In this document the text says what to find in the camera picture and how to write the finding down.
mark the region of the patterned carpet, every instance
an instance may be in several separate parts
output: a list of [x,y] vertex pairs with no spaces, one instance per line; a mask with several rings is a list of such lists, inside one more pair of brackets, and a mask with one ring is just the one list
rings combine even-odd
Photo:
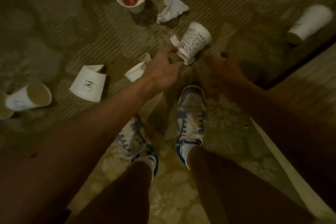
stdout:
[[[220,50],[237,54],[246,76],[260,85],[269,83],[336,33],[333,22],[300,46],[289,46],[284,39],[306,6],[332,5],[335,0],[183,2],[190,8],[188,13],[158,25],[156,15],[164,8],[163,0],[148,0],[146,10],[139,15],[130,14],[115,0],[2,0],[0,90],[10,93],[40,79],[49,86],[53,103],[0,121],[1,158],[35,144],[50,126],[93,105],[68,90],[82,65],[107,65],[106,95],[112,95],[128,85],[123,74],[143,53],[153,56],[169,44],[172,35],[182,37],[191,21],[211,32],[211,50],[216,56]],[[176,87],[139,110],[160,155],[159,174],[151,189],[150,223],[208,222],[195,184],[174,151],[176,100],[181,89],[192,82],[200,84],[209,98],[206,148],[235,160],[303,205],[249,117],[207,89],[208,70],[198,60],[184,69]],[[126,165],[115,157],[113,146],[108,149],[71,209],[75,213],[82,209]]]

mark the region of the beige carpet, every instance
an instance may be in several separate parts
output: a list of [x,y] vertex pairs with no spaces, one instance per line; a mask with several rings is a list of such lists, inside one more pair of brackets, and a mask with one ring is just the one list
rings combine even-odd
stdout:
[[[115,0],[1,0],[0,90],[13,92],[32,79],[43,80],[53,94],[50,107],[0,121],[0,153],[4,158],[36,143],[55,123],[92,103],[69,87],[82,65],[105,64],[108,95],[128,85],[125,71],[144,52],[152,55],[181,37],[191,21],[212,34],[212,52],[237,54],[249,79],[267,83],[308,55],[335,32],[331,23],[303,45],[292,48],[283,34],[304,7],[332,5],[335,0],[183,0],[190,11],[164,25],[156,24],[163,0],[151,0],[143,14],[132,15]],[[207,90],[208,71],[198,60],[183,71],[181,81],[139,111],[159,151],[159,173],[151,189],[150,223],[206,223],[195,184],[175,151],[176,100],[180,90],[199,82],[209,97],[206,147],[231,158],[302,205],[286,174],[252,128],[249,117],[224,97]],[[114,180],[127,163],[109,149],[71,204],[74,212]]]

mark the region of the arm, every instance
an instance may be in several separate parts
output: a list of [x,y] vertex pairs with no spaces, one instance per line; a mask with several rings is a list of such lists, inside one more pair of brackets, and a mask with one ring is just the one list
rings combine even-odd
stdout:
[[184,65],[169,64],[173,51],[163,50],[112,98],[50,130],[35,149],[2,163],[0,223],[48,223],[65,210],[128,120],[178,80]]
[[315,192],[336,210],[336,130],[301,117],[249,82],[234,56],[222,56],[226,58],[223,63],[210,53],[203,56],[214,86],[258,123]]

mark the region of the hand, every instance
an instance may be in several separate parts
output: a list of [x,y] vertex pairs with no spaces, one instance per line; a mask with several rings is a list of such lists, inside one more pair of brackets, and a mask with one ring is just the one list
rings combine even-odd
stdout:
[[173,86],[179,79],[180,71],[184,68],[183,61],[170,64],[168,55],[177,52],[176,47],[166,47],[161,50],[149,63],[141,78],[153,84],[152,94],[156,95]]
[[211,69],[211,85],[228,96],[230,86],[249,83],[249,81],[243,75],[234,55],[227,52],[221,52],[220,55],[225,58],[222,62],[215,59],[210,52],[205,51],[203,60]]

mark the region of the blue and white sneaker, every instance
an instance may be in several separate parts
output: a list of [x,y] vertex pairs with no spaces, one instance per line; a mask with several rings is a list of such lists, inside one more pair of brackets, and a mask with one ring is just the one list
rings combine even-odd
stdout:
[[176,152],[182,163],[189,168],[187,163],[189,151],[195,146],[203,147],[208,115],[203,90],[196,85],[185,87],[178,100],[177,111]]
[[120,145],[120,154],[123,157],[132,159],[132,162],[145,162],[153,171],[153,177],[156,175],[159,166],[158,155],[136,116],[128,121],[115,138],[115,142]]

